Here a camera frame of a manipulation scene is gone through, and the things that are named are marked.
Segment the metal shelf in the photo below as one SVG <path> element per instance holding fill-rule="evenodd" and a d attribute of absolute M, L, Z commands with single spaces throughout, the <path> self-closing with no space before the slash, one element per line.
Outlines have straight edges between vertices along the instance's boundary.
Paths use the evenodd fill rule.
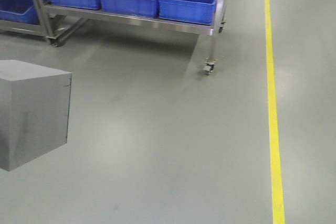
<path fill-rule="evenodd" d="M 45 11 L 50 14 L 74 16 L 86 19 L 95 19 L 101 21 L 108 21 L 108 22 L 115 22 L 136 26 L 145 26 L 159 29 L 162 28 L 192 34 L 212 35 L 214 31 L 213 26 L 198 25 L 185 22 L 174 22 L 159 18 L 145 18 L 145 17 L 120 15 L 120 14 L 106 13 L 101 10 L 87 10 L 87 9 L 55 6 L 55 5 L 45 5 Z"/>
<path fill-rule="evenodd" d="M 44 36 L 45 31 L 41 25 L 31 25 L 26 23 L 12 22 L 0 20 L 0 30 L 15 31 L 22 34 L 31 34 L 37 36 Z"/>

